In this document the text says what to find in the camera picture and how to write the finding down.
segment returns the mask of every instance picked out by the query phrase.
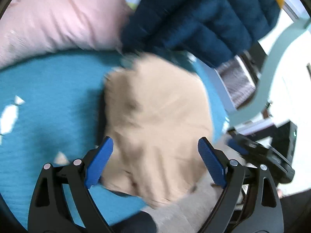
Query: pink fabric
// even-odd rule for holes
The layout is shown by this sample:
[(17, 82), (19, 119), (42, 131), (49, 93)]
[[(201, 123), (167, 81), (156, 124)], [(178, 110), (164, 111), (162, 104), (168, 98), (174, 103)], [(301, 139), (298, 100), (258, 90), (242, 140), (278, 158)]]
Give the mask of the pink fabric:
[(125, 0), (13, 0), (0, 20), (0, 69), (58, 50), (118, 48), (131, 11)]

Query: dark blue jacket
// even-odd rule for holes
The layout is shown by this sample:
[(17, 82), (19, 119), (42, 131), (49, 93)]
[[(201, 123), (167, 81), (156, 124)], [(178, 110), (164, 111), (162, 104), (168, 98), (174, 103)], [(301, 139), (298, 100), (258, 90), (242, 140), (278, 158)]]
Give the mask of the dark blue jacket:
[(123, 50), (187, 50), (217, 67), (271, 31), (279, 13), (276, 0), (141, 0)]

